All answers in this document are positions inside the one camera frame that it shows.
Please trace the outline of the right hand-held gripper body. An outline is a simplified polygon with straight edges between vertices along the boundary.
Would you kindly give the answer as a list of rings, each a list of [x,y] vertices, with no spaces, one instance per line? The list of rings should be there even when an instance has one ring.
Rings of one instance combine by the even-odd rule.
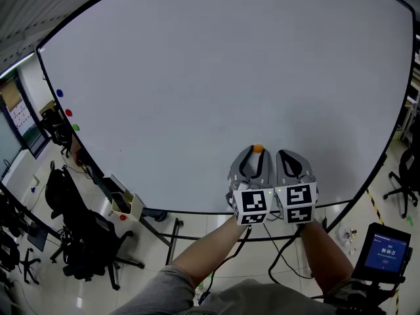
[[[314,220],[318,200],[316,182],[277,186],[274,189],[278,207],[287,224],[305,224]]]

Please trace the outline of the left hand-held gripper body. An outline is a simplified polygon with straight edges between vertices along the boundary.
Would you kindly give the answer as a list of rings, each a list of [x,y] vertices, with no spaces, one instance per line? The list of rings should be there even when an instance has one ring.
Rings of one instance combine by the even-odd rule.
[[[227,204],[238,225],[262,224],[271,211],[274,187],[265,178],[249,182],[228,179]]]

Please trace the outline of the person's left forearm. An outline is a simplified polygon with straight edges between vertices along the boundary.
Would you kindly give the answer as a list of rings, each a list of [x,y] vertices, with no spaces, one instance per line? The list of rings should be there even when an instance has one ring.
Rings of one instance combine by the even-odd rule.
[[[214,231],[196,240],[171,264],[185,272],[193,287],[197,287],[227,258],[246,228],[246,225],[237,225],[235,218],[231,217]]]

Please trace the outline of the person's right forearm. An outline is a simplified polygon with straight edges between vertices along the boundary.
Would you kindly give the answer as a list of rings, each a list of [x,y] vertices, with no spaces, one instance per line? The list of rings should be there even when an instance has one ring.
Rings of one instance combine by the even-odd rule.
[[[351,262],[321,224],[304,224],[300,235],[308,265],[323,294],[351,278]]]

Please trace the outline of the whiteboard on black stand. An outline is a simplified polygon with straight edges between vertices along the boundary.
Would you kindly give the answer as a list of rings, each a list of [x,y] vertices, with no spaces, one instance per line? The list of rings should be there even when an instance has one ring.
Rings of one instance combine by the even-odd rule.
[[[90,0],[37,46],[96,171],[149,208],[213,215],[254,144],[302,155],[320,203],[351,210],[382,166],[414,51],[404,0]]]

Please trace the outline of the person's grey shirt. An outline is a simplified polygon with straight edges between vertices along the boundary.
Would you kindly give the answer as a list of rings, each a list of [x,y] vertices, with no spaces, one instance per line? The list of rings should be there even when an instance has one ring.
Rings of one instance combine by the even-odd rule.
[[[247,279],[211,293],[199,306],[186,271],[162,268],[145,288],[110,315],[336,315],[334,300],[321,303],[282,284]]]

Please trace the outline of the black screen device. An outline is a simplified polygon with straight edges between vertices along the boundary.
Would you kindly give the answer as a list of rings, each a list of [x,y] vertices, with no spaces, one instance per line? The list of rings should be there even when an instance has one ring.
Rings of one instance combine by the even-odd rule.
[[[411,235],[374,222],[369,225],[352,277],[396,284],[400,281]]]

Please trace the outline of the white storage box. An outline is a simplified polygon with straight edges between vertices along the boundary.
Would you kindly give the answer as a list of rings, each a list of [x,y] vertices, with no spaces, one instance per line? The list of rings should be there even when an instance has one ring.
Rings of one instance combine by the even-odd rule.
[[[114,213],[116,213],[118,216],[126,215],[127,216],[126,221],[127,220],[139,221],[140,217],[142,215],[143,208],[144,208],[143,202],[141,201],[141,199],[136,194],[131,193],[127,190],[124,193],[121,193],[121,194],[126,199],[126,201],[128,201],[129,204],[131,205],[131,212],[130,213],[122,213],[118,209],[118,206],[114,203],[113,198],[112,198],[112,211]]]

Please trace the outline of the black phone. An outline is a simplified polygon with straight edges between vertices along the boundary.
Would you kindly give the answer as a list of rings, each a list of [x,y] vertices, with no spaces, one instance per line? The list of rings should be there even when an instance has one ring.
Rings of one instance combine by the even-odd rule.
[[[112,193],[113,201],[118,206],[118,209],[122,213],[130,213],[131,212],[131,205],[128,201],[123,197],[120,192]]]

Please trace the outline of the black and white board eraser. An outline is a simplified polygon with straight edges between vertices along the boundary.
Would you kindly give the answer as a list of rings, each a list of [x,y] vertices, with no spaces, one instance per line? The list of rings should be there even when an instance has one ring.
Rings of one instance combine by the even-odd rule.
[[[124,193],[126,191],[126,187],[124,187],[124,185],[122,185],[122,183],[120,183],[113,175],[110,177],[103,177],[102,183],[109,192]]]

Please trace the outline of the wooden shelf rack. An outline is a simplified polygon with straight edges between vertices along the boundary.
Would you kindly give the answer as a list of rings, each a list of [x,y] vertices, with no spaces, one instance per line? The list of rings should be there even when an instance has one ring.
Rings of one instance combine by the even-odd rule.
[[[413,140],[413,125],[420,115],[420,34],[416,35],[413,71],[408,85],[404,120],[401,125],[400,140],[411,144]]]

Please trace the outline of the black mesh office chair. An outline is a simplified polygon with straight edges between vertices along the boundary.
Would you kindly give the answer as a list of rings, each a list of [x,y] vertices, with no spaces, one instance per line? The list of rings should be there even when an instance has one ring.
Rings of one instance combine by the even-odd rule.
[[[51,261],[55,262],[57,256],[63,256],[65,276],[87,282],[108,272],[112,288],[117,291],[120,286],[116,283],[116,270],[120,269],[121,263],[139,269],[145,267],[142,262],[118,257],[124,241],[134,236],[133,231],[129,230],[119,237],[112,222],[86,207],[67,167],[58,169],[53,161],[50,163],[45,199],[52,209],[51,218],[63,219],[63,228],[58,232],[61,245]]]

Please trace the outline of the black display on rolling stand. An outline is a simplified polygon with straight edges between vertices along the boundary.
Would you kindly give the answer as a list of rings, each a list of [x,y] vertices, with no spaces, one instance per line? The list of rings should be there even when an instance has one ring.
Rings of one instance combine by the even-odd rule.
[[[6,188],[2,182],[0,182],[0,195],[5,196],[7,203],[17,212],[23,214],[25,217],[46,231],[47,234],[60,241],[60,234],[55,229],[48,226],[40,218],[36,217],[26,206],[24,206],[18,199],[16,199],[16,197]]]

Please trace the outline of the white low cabinet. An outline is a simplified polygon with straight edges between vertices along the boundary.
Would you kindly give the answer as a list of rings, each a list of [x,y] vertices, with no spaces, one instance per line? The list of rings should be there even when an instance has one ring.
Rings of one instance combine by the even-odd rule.
[[[23,179],[29,177],[37,169],[37,160],[32,153],[25,149],[21,150],[12,162],[9,170],[5,175],[5,179]]]

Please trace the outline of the brown and white door poster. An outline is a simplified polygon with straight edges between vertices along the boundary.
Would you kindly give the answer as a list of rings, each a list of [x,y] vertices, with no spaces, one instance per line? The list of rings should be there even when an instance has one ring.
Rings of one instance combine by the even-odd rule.
[[[13,79],[0,87],[0,94],[15,127],[24,136],[35,122]]]

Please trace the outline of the long ceiling light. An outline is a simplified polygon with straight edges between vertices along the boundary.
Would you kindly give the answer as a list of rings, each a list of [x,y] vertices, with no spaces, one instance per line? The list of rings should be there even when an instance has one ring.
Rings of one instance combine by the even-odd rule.
[[[21,58],[17,62],[15,62],[13,65],[9,66],[5,71],[0,74],[0,79],[3,79],[6,75],[11,73],[15,68],[17,68],[19,65],[27,61],[29,58],[31,58],[35,53],[31,52],[30,54],[26,55],[25,57]]]

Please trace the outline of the black device mount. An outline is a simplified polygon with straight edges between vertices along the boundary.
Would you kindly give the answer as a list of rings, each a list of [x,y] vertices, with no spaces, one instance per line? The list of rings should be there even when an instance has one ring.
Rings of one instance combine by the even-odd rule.
[[[405,277],[400,277],[392,289],[381,289],[379,282],[367,284],[362,280],[350,279],[322,296],[324,303],[334,306],[336,315],[387,315],[381,309],[387,299],[394,297]]]

